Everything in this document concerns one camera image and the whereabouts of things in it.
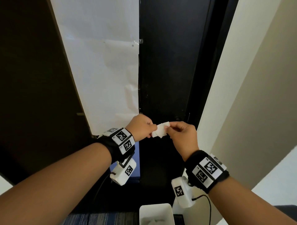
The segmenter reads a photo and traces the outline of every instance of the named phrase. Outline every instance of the black wrist strap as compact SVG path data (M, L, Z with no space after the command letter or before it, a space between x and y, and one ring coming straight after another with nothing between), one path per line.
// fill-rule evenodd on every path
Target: black wrist strap
M213 154L208 155L202 150L194 152L185 167L189 182L207 194L218 182L229 177L226 166Z
M103 144L108 149L111 155L111 163L124 162L135 151L134 138L125 128L112 128L104 132L103 136L95 139L95 142Z

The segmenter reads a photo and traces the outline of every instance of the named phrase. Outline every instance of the white container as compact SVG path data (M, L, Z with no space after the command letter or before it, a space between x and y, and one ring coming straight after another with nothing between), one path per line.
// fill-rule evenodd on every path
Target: white container
M168 203L142 205L139 208L139 224L148 225L155 220L156 224L175 225L171 205Z

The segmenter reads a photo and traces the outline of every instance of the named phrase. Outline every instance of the black cable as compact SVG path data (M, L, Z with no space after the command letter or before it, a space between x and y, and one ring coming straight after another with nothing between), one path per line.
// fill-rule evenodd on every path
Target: black cable
M95 202L95 199L96 199L96 197L97 197L97 194L99 193L99 190L101 189L101 187L102 187L104 181L110 176L110 174L114 174L114 175L115 175L114 172L111 172L111 173L109 173L109 174L104 178L104 180L102 181L100 187L98 188L98 190L97 190L97 192L96 192L95 197L93 198L93 201L92 201L91 206L90 206L90 212L89 212L89 214L88 214L87 225L89 225L89 220L90 220L91 212L92 212L92 209L93 209L94 202Z
M195 200L201 198L202 196L205 196L207 198L208 202L209 202L209 225L210 225L210 220L211 220L211 204L210 204L210 200L209 200L208 196L205 195L205 194L203 194L203 195L198 196L197 198L193 198L192 201L195 201Z

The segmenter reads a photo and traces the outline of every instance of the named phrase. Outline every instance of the forearm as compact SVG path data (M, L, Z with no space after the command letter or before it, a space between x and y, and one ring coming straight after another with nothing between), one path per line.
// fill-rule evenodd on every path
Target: forearm
M297 224L232 177L216 184L209 197L229 225Z
M59 224L110 164L95 143L46 167L0 196L0 224Z

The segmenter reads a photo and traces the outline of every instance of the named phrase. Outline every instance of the hand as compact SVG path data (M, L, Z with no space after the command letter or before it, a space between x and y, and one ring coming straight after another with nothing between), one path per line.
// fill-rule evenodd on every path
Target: hand
M136 142L146 137L150 138L151 133L157 130L157 125L153 124L152 120L147 116L139 114L134 116L125 128L133 135Z
M169 134L173 144L179 154L186 161L191 154L199 150L197 141L197 131L194 125L183 121L170 122L170 127L165 126L165 131Z

